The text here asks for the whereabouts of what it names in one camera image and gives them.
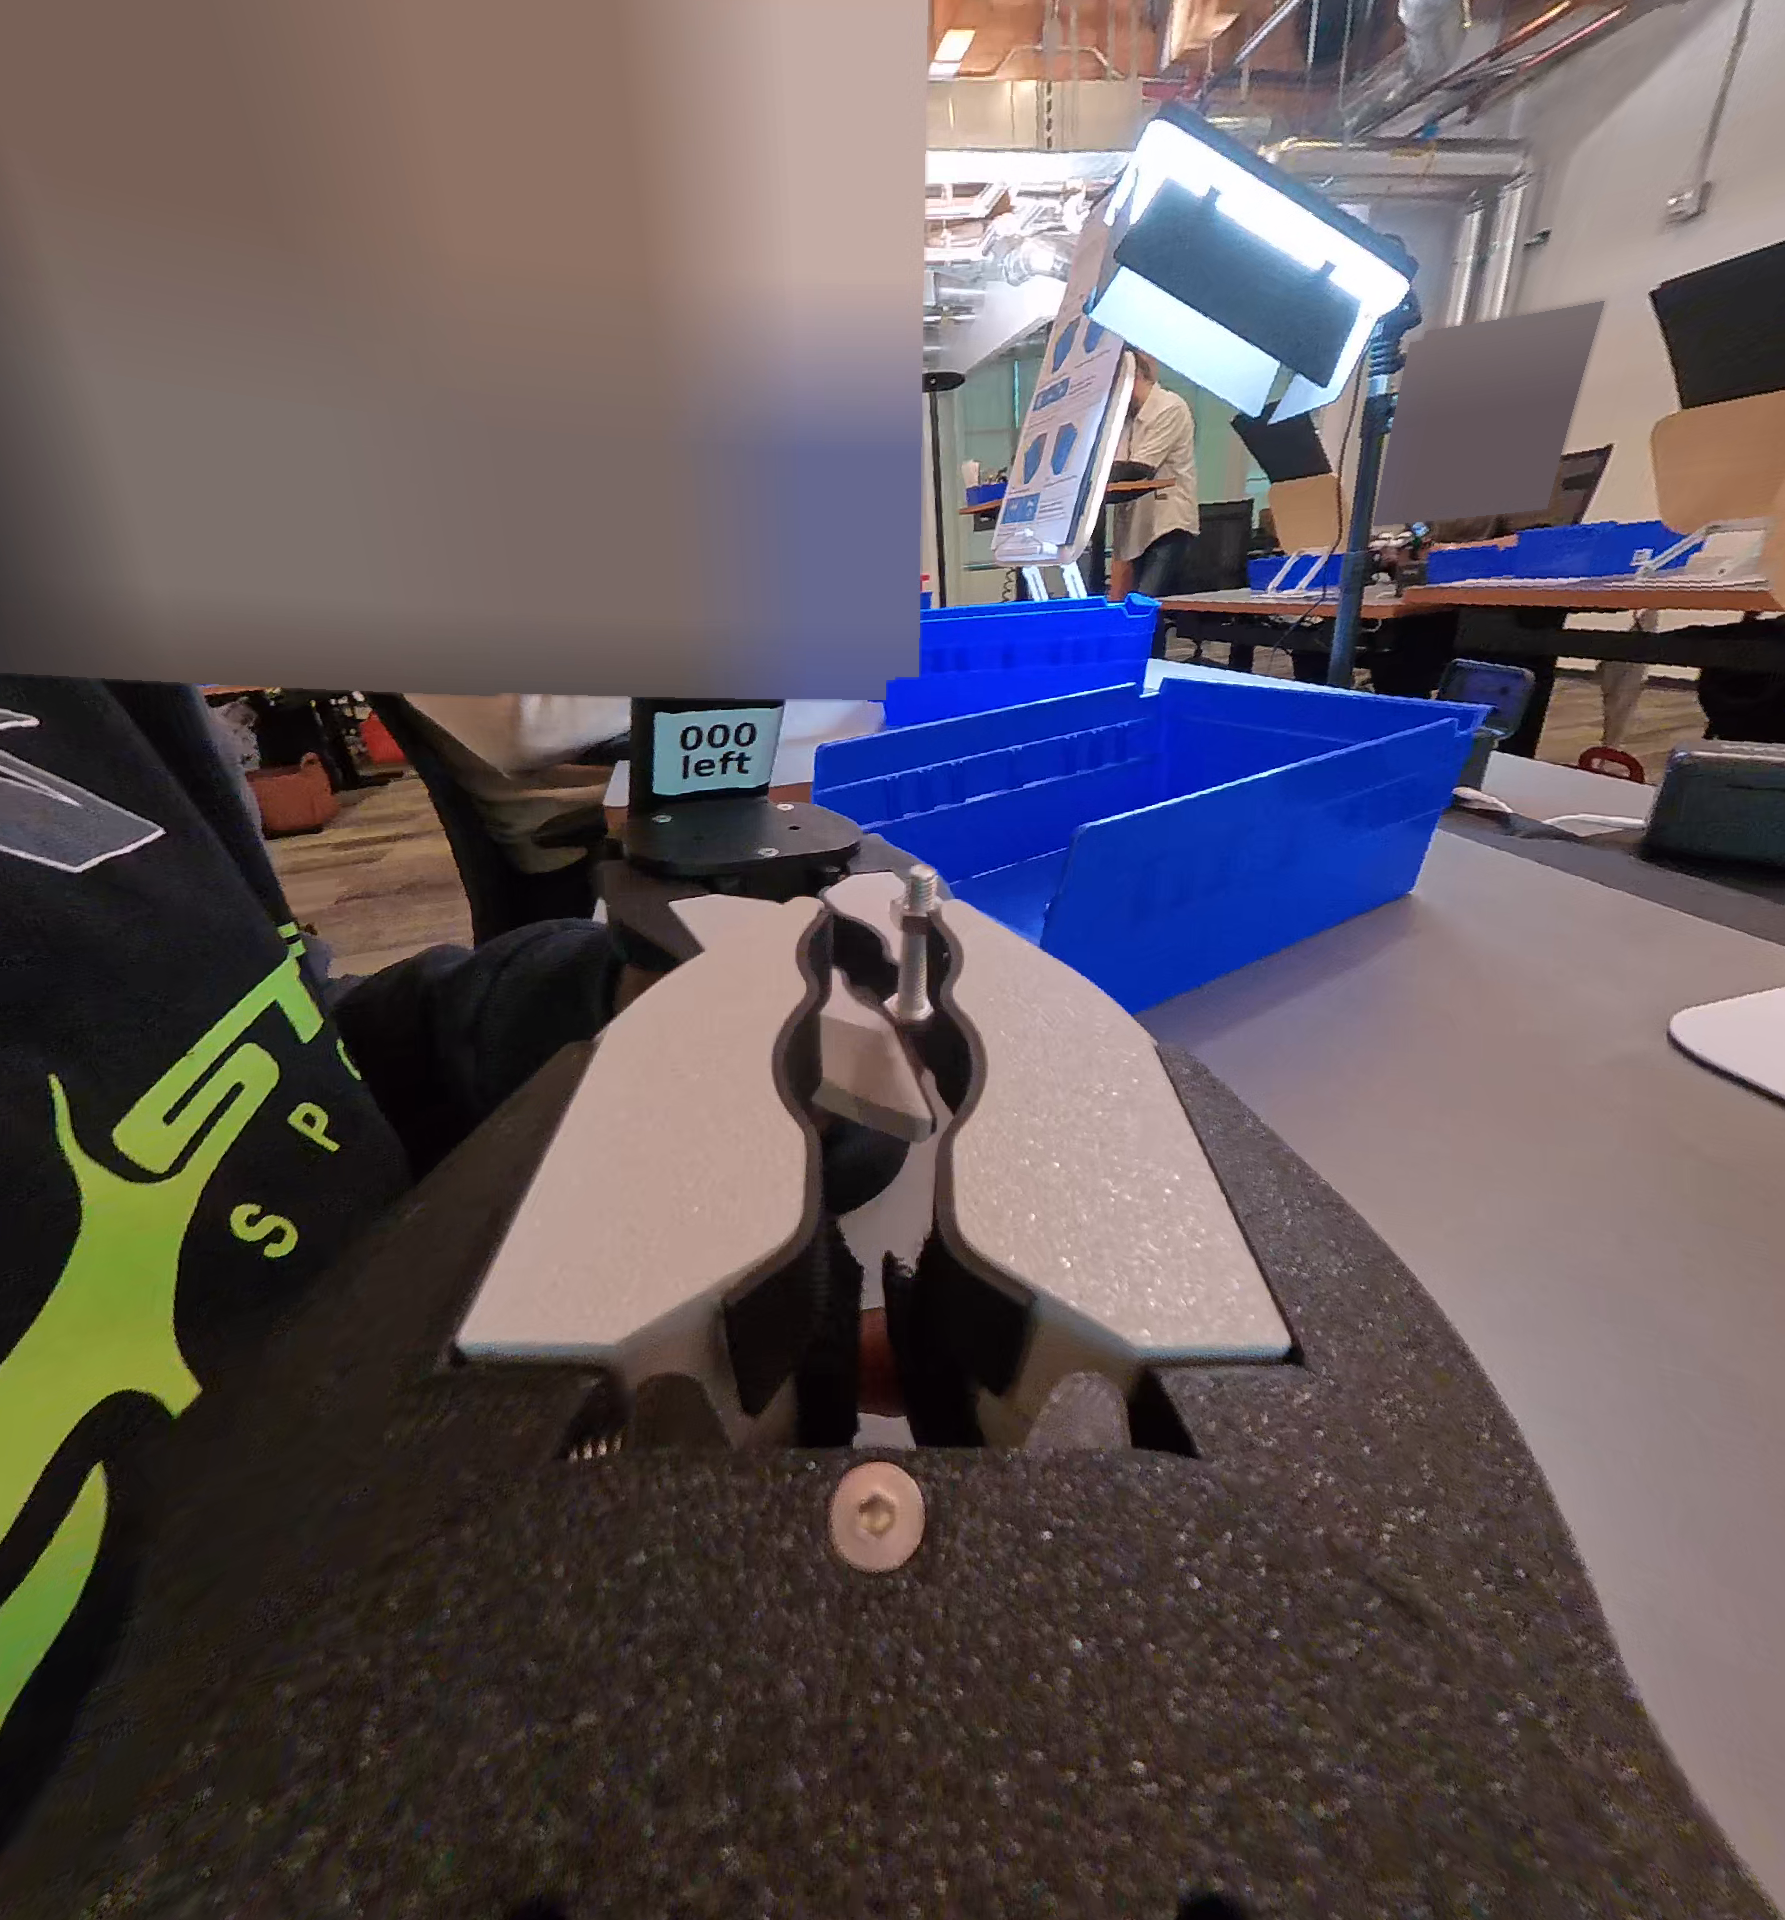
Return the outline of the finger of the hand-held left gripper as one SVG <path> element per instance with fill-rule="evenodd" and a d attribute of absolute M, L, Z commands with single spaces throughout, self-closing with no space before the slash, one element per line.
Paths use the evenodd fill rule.
<path fill-rule="evenodd" d="M 703 893 L 673 902 L 686 933 L 701 946 L 758 922 L 781 902 Z M 934 1116 L 916 1068 L 895 1036 L 888 1015 L 871 1012 L 836 958 L 818 1014 L 821 1083 L 812 1096 L 823 1112 L 867 1128 L 931 1128 Z"/>
<path fill-rule="evenodd" d="M 899 964 L 904 939 L 901 874 L 852 874 L 824 889 L 839 964 Z"/>

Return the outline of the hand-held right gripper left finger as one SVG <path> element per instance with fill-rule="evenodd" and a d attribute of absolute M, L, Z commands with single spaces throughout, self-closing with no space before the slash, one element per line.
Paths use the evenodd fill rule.
<path fill-rule="evenodd" d="M 830 983 L 818 900 L 724 932 L 597 1043 L 455 1333 L 468 1363 L 678 1376 L 718 1418 L 789 1418 L 817 1327 L 811 1094 Z"/>

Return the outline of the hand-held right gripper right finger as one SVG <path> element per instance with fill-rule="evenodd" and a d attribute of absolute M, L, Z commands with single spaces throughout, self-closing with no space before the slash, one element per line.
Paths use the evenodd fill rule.
<path fill-rule="evenodd" d="M 1293 1336 L 1184 1100 L 1111 994 L 934 912 L 934 1321 L 972 1379 L 1281 1363 Z"/>

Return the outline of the thin silver bolt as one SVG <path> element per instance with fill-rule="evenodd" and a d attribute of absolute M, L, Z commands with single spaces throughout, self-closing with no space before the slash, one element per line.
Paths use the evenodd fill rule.
<path fill-rule="evenodd" d="M 906 869 L 899 902 L 899 976 L 888 1012 L 903 1030 L 931 1019 L 929 935 L 937 905 L 937 872 L 927 863 Z"/>

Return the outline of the person's left forearm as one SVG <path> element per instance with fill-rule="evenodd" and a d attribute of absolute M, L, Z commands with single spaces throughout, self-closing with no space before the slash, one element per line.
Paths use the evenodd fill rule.
<path fill-rule="evenodd" d="M 612 928 L 569 919 L 328 976 L 326 994 L 351 1063 L 421 1180 L 564 1046 L 612 1019 L 621 973 Z"/>

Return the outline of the black floor lamp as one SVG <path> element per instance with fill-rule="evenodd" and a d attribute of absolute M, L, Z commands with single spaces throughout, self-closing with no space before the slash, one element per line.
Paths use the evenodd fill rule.
<path fill-rule="evenodd" d="M 927 367 L 922 375 L 927 407 L 927 486 L 929 486 L 929 588 L 937 609 L 962 602 L 966 519 L 965 478 L 960 471 L 959 391 L 965 375 L 956 370 Z"/>

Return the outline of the brown leather bag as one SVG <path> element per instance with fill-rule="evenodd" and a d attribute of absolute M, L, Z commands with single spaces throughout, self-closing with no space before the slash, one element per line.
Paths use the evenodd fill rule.
<path fill-rule="evenodd" d="M 315 752 L 287 766 L 259 766 L 246 784 L 268 841 L 319 833 L 342 809 L 326 764 Z"/>

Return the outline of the printed instruction sheet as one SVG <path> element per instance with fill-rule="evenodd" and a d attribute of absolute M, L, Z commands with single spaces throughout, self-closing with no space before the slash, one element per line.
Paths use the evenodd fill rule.
<path fill-rule="evenodd" d="M 1080 233 L 1048 347 L 1020 426 L 994 560 L 1071 566 L 1089 548 L 1129 411 L 1127 346 L 1096 321 L 1096 290 L 1114 265 L 1114 231 L 1096 209 Z"/>

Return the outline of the black device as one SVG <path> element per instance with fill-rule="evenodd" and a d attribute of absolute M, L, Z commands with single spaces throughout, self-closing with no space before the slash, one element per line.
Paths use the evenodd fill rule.
<path fill-rule="evenodd" d="M 1434 696 L 1441 702 L 1478 706 L 1474 739 L 1494 749 L 1511 738 L 1525 717 L 1536 677 L 1531 669 L 1494 659 L 1451 659 Z"/>

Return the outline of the black light stand pole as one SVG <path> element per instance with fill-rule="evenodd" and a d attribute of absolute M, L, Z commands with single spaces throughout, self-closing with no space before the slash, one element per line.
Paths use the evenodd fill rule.
<path fill-rule="evenodd" d="M 1373 326 L 1364 357 L 1366 393 L 1359 407 L 1359 453 L 1354 462 L 1350 514 L 1345 526 L 1345 550 L 1339 572 L 1334 632 L 1328 653 L 1328 685 L 1353 689 L 1359 647 L 1364 590 L 1370 572 L 1373 506 L 1389 434 L 1397 382 L 1402 370 L 1402 344 L 1421 323 L 1415 290 Z"/>

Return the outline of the dark grey box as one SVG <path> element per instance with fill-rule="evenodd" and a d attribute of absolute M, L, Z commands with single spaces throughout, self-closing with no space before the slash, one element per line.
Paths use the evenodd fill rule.
<path fill-rule="evenodd" d="M 1674 749 L 1639 850 L 1785 872 L 1785 744 L 1705 739 Z"/>

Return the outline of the wooden office desk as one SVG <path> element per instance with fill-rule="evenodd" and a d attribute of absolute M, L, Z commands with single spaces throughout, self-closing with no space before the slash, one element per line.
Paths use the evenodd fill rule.
<path fill-rule="evenodd" d="M 1395 618 L 1417 618 L 1435 612 L 1524 612 L 1558 610 L 1560 615 L 1695 615 L 1700 618 L 1719 612 L 1751 618 L 1782 617 L 1785 609 L 1764 585 L 1734 581 L 1699 581 L 1681 573 L 1628 577 L 1628 580 L 1478 580 L 1457 584 L 1424 584 L 1376 591 L 1359 609 L 1362 624 L 1381 624 Z M 1291 651 L 1317 651 L 1326 656 L 1331 642 L 1311 639 L 1311 626 L 1328 630 L 1340 610 L 1339 595 L 1316 591 L 1272 590 L 1200 590 L 1172 594 L 1161 602 L 1167 622 L 1186 626 L 1208 618 L 1290 621 L 1297 639 L 1278 642 Z"/>

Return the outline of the studio light panel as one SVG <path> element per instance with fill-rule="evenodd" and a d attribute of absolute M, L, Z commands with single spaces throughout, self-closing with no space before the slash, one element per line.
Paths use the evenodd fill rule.
<path fill-rule="evenodd" d="M 1103 206 L 1088 317 L 1251 419 L 1331 404 L 1417 323 L 1417 261 L 1192 108 L 1140 134 Z"/>

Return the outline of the wooden backing board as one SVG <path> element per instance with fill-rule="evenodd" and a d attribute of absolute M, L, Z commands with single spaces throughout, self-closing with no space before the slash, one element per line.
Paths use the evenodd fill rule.
<path fill-rule="evenodd" d="M 1661 524 L 1693 536 L 1767 519 L 1785 483 L 1785 391 L 1685 407 L 1649 436 Z"/>

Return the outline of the black flag panel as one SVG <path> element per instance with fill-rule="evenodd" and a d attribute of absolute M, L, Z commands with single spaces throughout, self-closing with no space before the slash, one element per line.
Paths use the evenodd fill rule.
<path fill-rule="evenodd" d="M 1681 411 L 1785 393 L 1785 240 L 1649 290 Z"/>

